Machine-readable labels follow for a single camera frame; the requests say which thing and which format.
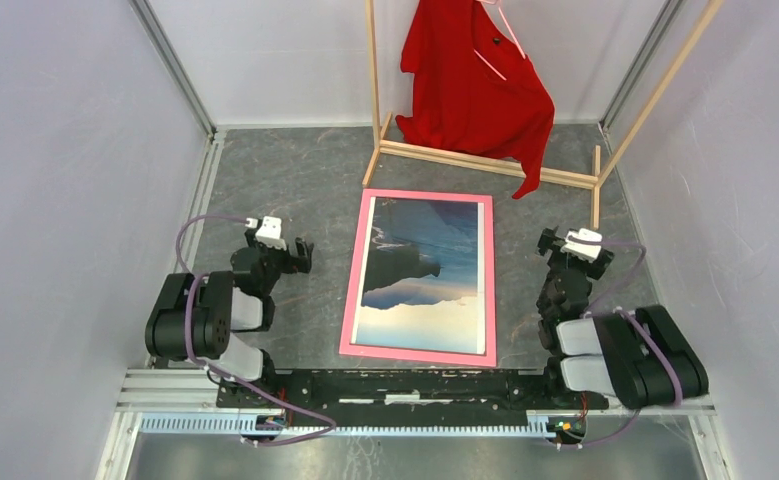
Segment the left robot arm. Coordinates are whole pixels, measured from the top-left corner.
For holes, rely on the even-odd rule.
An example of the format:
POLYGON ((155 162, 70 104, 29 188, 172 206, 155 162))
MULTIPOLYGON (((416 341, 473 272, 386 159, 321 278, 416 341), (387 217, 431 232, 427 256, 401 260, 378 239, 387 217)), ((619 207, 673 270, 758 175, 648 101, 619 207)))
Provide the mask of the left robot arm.
POLYGON ((265 332, 272 326, 276 304, 272 290, 284 274, 312 269, 314 244, 298 237, 295 251, 278 249, 245 233, 247 245, 230 257, 229 270, 198 279, 191 273, 164 280, 145 328, 148 353, 168 361, 190 361, 234 382, 255 407, 271 405, 279 381, 267 373, 267 353, 239 339, 239 333, 265 332))

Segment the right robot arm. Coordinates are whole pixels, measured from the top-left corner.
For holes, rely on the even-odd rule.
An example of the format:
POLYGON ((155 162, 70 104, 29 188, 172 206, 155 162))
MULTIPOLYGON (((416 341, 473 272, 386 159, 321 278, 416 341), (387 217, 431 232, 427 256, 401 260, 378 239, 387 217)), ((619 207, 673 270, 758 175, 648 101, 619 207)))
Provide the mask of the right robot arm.
POLYGON ((707 370, 666 307, 598 311, 593 283, 614 260, 613 245, 589 229, 540 234, 537 252, 548 272, 536 301, 539 339, 552 355, 545 400, 567 408, 595 393, 638 410, 707 395, 707 370))

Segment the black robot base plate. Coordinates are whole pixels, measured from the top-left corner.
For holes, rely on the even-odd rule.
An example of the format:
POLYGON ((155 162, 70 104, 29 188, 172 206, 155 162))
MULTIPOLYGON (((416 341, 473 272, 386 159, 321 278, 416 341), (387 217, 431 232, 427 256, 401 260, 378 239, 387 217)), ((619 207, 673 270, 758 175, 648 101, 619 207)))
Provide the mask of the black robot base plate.
POLYGON ((293 369, 261 378, 265 399, 234 381, 217 386, 220 408, 270 408, 287 427, 507 427, 529 411, 582 413, 608 407, 542 370, 293 369))

